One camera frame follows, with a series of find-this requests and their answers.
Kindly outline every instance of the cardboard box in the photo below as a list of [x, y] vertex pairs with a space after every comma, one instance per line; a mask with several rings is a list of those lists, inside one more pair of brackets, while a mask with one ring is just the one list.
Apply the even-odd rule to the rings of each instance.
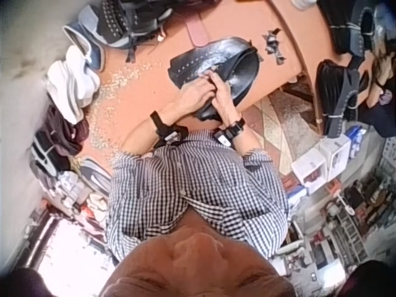
[[327, 138], [318, 144], [318, 149], [326, 158], [327, 181], [331, 181], [347, 167], [351, 140], [344, 134], [335, 139]]
[[299, 182], [311, 195], [327, 182], [327, 164], [325, 157], [316, 148], [310, 149], [291, 164]]

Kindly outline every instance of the hand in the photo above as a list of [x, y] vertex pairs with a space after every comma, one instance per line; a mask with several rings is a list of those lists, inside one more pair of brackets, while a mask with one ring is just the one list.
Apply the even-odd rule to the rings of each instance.
[[376, 79], [384, 85], [392, 73], [392, 58], [394, 54], [378, 58], [376, 63]]
[[214, 91], [215, 86], [207, 77], [199, 77], [184, 84], [174, 102], [180, 108], [182, 116], [185, 116], [203, 107], [207, 100], [215, 96]]
[[231, 97], [230, 85], [220, 78], [217, 73], [212, 71], [205, 72], [207, 77], [216, 86], [216, 96], [212, 100], [212, 105], [216, 108], [218, 114], [220, 115], [225, 127], [233, 124], [241, 119], [241, 115], [236, 110], [233, 99]]

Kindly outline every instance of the white wall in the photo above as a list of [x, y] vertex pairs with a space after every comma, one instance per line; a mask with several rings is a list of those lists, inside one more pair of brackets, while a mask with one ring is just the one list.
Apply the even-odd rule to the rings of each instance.
[[48, 104], [41, 83], [69, 40], [62, 25], [87, 0], [1, 1], [1, 240], [0, 271], [15, 257], [41, 189], [28, 166], [29, 147]]

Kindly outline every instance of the shirt sleeve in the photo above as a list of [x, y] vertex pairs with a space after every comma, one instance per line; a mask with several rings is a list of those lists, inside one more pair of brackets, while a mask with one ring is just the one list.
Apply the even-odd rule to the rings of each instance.
[[114, 160], [113, 176], [106, 216], [106, 237], [111, 252], [118, 260], [125, 258], [140, 240], [128, 236], [125, 226], [128, 224], [128, 214], [133, 211], [133, 201], [136, 200], [136, 171], [140, 156], [127, 153], [119, 154]]
[[278, 171], [273, 166], [271, 157], [263, 149], [254, 149], [243, 157], [243, 163], [245, 169], [253, 175], [260, 186], [268, 190], [271, 198], [277, 200], [289, 219], [289, 205], [285, 188]]
[[270, 257], [285, 240], [288, 231], [290, 212], [285, 188], [271, 157], [264, 150], [250, 151], [243, 157], [243, 162], [245, 169], [250, 172], [259, 186], [276, 201], [275, 204], [267, 205], [270, 212], [244, 221], [245, 228], [251, 235], [249, 243], [264, 257]]

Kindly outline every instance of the orange table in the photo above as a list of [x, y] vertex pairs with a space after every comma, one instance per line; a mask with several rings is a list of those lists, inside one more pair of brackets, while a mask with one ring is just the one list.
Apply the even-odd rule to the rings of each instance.
[[[335, 54], [330, 32], [325, 19], [317, 5], [310, 7], [305, 11], [296, 9], [291, 0], [268, 0], [272, 7], [277, 11], [278, 16], [284, 24], [283, 28], [292, 37], [297, 54], [303, 64], [304, 70], [309, 77], [311, 90], [316, 98], [316, 72], [317, 66], [324, 59], [331, 59], [335, 63], [347, 66], [350, 62], [351, 55]], [[368, 70], [371, 76], [371, 65], [373, 55], [366, 52], [366, 60], [359, 68], [360, 73]], [[360, 96], [366, 98], [368, 90]], [[322, 110], [319, 100], [314, 98], [314, 110], [316, 124], [319, 131], [322, 132]]]
[[[278, 66], [275, 56], [268, 56], [265, 52], [262, 36], [269, 30], [283, 29], [283, 23], [271, 3], [223, 0], [216, 8], [203, 12], [201, 17], [210, 41], [229, 36], [251, 40], [264, 58], [252, 89], [238, 106], [240, 110], [253, 105], [303, 70], [293, 41], [284, 30], [278, 34], [280, 51], [286, 57], [284, 65]], [[169, 22], [166, 32], [167, 38], [157, 47], [138, 47], [135, 64], [125, 63], [125, 51], [106, 49], [100, 96], [88, 115], [90, 138], [84, 143], [81, 155], [91, 155], [110, 169], [110, 159], [127, 133], [153, 110], [166, 105], [178, 92], [168, 77], [169, 61], [191, 49], [192, 44], [184, 23], [178, 19]], [[181, 124], [190, 130], [218, 125], [193, 118], [187, 118]]]

